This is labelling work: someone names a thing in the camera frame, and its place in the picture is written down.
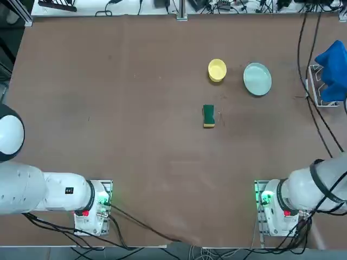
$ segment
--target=tabletop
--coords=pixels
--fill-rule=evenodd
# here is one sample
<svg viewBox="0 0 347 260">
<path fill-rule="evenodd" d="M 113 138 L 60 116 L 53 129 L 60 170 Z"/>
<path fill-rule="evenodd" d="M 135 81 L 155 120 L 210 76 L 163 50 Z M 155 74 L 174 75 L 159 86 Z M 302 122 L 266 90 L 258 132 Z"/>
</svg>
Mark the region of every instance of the tabletop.
<svg viewBox="0 0 347 260">
<path fill-rule="evenodd" d="M 303 71 L 316 20 L 317 15 L 307 19 Z M 37 19 L 25 29 L 7 99 L 26 131 L 15 161 L 112 179 L 114 203 L 187 243 L 249 247 L 254 180 L 284 178 L 328 158 L 300 98 L 296 57 L 302 21 L 302 15 L 206 15 L 187 22 L 173 16 Z M 346 43 L 346 29 L 336 15 L 323 15 L 313 57 L 336 39 Z M 208 79 L 214 58 L 227 65 L 221 84 Z M 251 96 L 243 85 L 250 62 L 271 72 L 272 88 L 263 97 Z M 213 129 L 203 128 L 204 104 L 215 106 Z M 322 114 L 347 147 L 343 108 Z M 337 155 L 323 127 L 322 132 Z M 40 216 L 73 226 L 70 212 Z M 128 245 L 168 242 L 114 216 Z M 347 231 L 345 221 L 316 216 L 311 247 L 345 249 L 339 239 Z M 72 244 L 21 215 L 1 216 L 1 227 L 0 245 Z M 108 238 L 117 241 L 116 232 Z M 259 247 L 258 233 L 254 246 Z"/>
</svg>

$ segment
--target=blue cloth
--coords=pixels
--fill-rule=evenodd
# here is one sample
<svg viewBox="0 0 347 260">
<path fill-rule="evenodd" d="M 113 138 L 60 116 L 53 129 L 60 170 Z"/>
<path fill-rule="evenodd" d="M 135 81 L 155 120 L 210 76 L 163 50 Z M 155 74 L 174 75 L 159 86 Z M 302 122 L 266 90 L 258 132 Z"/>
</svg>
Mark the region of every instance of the blue cloth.
<svg viewBox="0 0 347 260">
<path fill-rule="evenodd" d="M 335 41 L 315 61 L 323 66 L 322 81 L 328 86 L 321 93 L 322 100 L 344 101 L 347 94 L 347 51 L 343 43 Z"/>
</svg>

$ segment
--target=metal bracket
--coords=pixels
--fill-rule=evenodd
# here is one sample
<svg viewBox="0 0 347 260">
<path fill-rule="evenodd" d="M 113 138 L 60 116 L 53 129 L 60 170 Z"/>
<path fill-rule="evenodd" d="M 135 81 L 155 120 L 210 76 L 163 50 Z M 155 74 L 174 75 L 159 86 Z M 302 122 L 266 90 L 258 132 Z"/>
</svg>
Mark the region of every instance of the metal bracket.
<svg viewBox="0 0 347 260">
<path fill-rule="evenodd" d="M 18 15 L 21 18 L 23 18 L 23 20 L 25 21 L 26 27 L 32 26 L 33 18 L 20 0 L 6 0 L 6 1 L 8 1 L 12 5 L 13 9 L 16 10 Z"/>
<path fill-rule="evenodd" d="M 325 102 L 321 99 L 321 93 L 327 88 L 327 85 L 322 81 L 322 69 L 321 65 L 315 64 L 309 66 L 310 83 L 312 86 L 313 98 L 316 107 L 338 107 L 338 101 Z"/>
<path fill-rule="evenodd" d="M 183 17 L 179 17 L 179 15 L 177 14 L 176 20 L 178 20 L 179 22 L 188 21 L 188 15 L 184 14 Z"/>
<path fill-rule="evenodd" d="M 176 19 L 178 21 L 188 21 L 188 15 L 185 13 L 185 0 L 179 0 L 178 14 Z"/>
<path fill-rule="evenodd" d="M 347 22 L 347 7 L 344 7 L 339 13 L 338 13 L 338 19 L 340 22 L 345 23 Z"/>
<path fill-rule="evenodd" d="M 106 191 L 108 193 L 108 202 L 111 203 L 113 181 L 112 180 L 100 180 L 100 179 L 91 179 L 91 181 L 97 181 L 97 182 L 101 183 L 101 185 L 105 188 L 104 191 Z M 105 207 L 102 215 L 108 216 L 110 213 L 111 213 L 110 207 Z M 89 219 L 85 219 L 84 217 L 81 217 L 81 216 L 77 217 L 75 215 L 74 217 L 75 217 L 75 226 L 77 226 L 77 225 L 80 226 L 83 224 L 83 222 L 89 221 Z M 94 229 L 94 234 L 98 234 L 98 236 L 107 235 L 109 233 L 109 230 L 110 230 L 110 220 L 108 217 L 105 217 L 103 220 L 102 226 L 101 226 L 101 231 L 98 231 L 98 233 L 97 233 L 97 230 Z M 80 233 L 80 232 L 75 232 L 75 234 L 80 235 L 80 236 L 86 235 L 85 233 Z"/>
<path fill-rule="evenodd" d="M 254 191 L 255 191 L 255 201 L 256 209 L 258 211 L 258 226 L 259 226 L 259 236 L 260 236 L 260 246 L 265 247 L 264 236 L 269 236 L 269 230 L 267 227 L 267 221 L 264 213 L 264 209 L 261 206 L 261 194 L 263 193 L 268 180 L 255 180 L 254 181 Z"/>
</svg>

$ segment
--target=white shelf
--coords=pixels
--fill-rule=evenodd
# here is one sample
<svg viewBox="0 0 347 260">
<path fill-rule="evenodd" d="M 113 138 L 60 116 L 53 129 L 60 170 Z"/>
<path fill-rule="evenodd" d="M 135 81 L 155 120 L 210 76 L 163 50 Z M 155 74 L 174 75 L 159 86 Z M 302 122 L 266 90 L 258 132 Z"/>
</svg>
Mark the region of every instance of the white shelf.
<svg viewBox="0 0 347 260">
<path fill-rule="evenodd" d="M 211 6 L 213 6 L 215 3 L 217 3 L 217 0 L 212 0 L 210 2 Z M 246 0 L 244 0 L 244 3 L 245 3 L 245 6 L 247 6 L 247 12 L 249 14 L 254 14 L 254 13 L 256 13 L 256 9 L 260 9 L 260 2 L 257 0 L 249 0 L 248 2 Z M 267 0 L 266 4 L 270 7 L 270 9 L 272 8 L 271 0 Z M 340 5 L 339 0 L 334 0 L 331 4 L 332 7 L 338 7 L 339 5 Z M 304 4 L 295 3 L 294 1 L 292 1 L 288 7 L 281 8 L 281 10 L 277 13 L 278 14 L 295 14 L 295 13 L 299 12 L 303 8 L 303 6 L 304 6 Z M 246 14 L 245 11 L 241 11 L 242 4 L 237 4 L 237 5 L 232 4 L 232 7 L 234 7 L 240 14 Z M 273 0 L 273 8 L 274 8 L 274 13 L 275 13 L 277 10 L 277 0 Z M 186 0 L 185 12 L 188 15 L 200 14 L 202 10 L 203 10 L 203 8 L 201 10 L 199 10 L 198 12 L 195 11 L 195 9 L 190 5 L 188 0 Z M 221 14 L 237 14 L 237 12 L 233 9 L 231 9 L 230 11 L 220 10 L 220 13 Z M 214 14 L 215 15 L 219 14 L 217 9 L 214 10 Z"/>
<path fill-rule="evenodd" d="M 38 0 L 35 0 L 33 10 L 31 12 L 32 16 L 52 16 L 52 17 L 64 17 L 64 16 L 95 16 L 97 11 L 105 10 L 105 5 L 109 0 L 76 0 L 75 7 L 77 8 L 77 12 L 70 12 L 64 10 L 58 10 L 53 8 L 46 8 L 38 5 Z M 169 13 L 176 14 L 176 8 L 174 5 L 174 1 L 176 3 L 176 7 L 179 9 L 179 0 L 170 0 Z M 185 13 L 188 15 L 192 14 L 200 14 L 202 9 L 198 12 L 190 5 L 188 0 L 185 0 Z M 213 6 L 217 0 L 212 0 L 210 4 Z M 244 0 L 245 5 L 247 6 L 247 11 L 249 14 L 256 13 L 256 9 L 260 9 L 260 2 L 257 0 L 249 0 L 248 2 Z M 272 8 L 271 0 L 266 1 L 267 5 Z M 232 5 L 240 14 L 245 14 L 245 11 L 241 11 L 242 5 L 233 4 Z M 274 12 L 277 10 L 277 0 L 273 0 Z M 292 3 L 288 7 L 283 7 L 278 13 L 287 14 L 287 13 L 297 13 L 302 9 L 304 4 Z M 333 7 L 339 6 L 339 0 L 334 0 L 332 3 Z M 137 15 L 140 7 L 139 0 L 122 0 L 117 4 L 109 4 L 107 9 L 112 12 L 114 16 L 119 15 Z M 221 14 L 237 14 L 235 10 L 231 9 L 229 12 L 220 10 Z M 165 8 L 155 8 L 154 0 L 143 0 L 142 8 L 140 15 L 167 15 Z M 215 9 L 214 14 L 219 14 L 217 9 Z"/>
<path fill-rule="evenodd" d="M 104 11 L 105 5 L 109 0 L 76 0 L 75 7 L 77 12 L 58 10 L 53 8 L 42 7 L 38 5 L 38 0 L 35 0 L 32 16 L 53 16 L 53 17 L 68 17 L 68 16 L 95 16 L 97 11 Z M 118 15 L 137 15 L 140 7 L 139 0 L 122 0 L 117 4 L 109 4 L 107 10 L 110 10 L 114 16 Z M 170 0 L 169 13 L 175 14 L 176 8 L 173 0 Z M 155 8 L 153 0 L 143 0 L 141 7 L 141 15 L 167 15 L 165 8 Z"/>
</svg>

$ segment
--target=sponge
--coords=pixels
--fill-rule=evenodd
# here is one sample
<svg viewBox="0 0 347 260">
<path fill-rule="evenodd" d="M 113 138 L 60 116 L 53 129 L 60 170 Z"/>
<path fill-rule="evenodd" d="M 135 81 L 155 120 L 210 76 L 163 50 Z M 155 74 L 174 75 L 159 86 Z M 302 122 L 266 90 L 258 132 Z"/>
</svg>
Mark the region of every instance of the sponge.
<svg viewBox="0 0 347 260">
<path fill-rule="evenodd" d="M 203 105 L 204 128 L 215 127 L 215 107 L 214 105 Z"/>
</svg>

